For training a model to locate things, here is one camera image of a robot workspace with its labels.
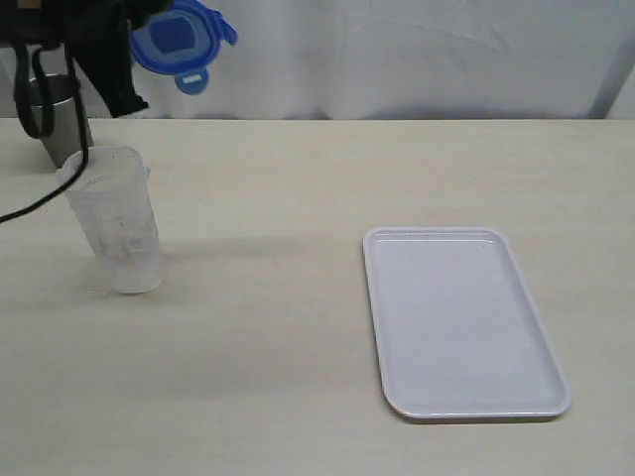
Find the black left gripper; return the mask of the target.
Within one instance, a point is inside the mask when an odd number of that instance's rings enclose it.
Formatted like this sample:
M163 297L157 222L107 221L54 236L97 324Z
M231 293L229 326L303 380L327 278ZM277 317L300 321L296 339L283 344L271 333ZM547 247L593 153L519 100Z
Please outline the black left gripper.
M167 11L166 0L3 1L1 47L64 45L113 118L146 110L135 90L129 35Z

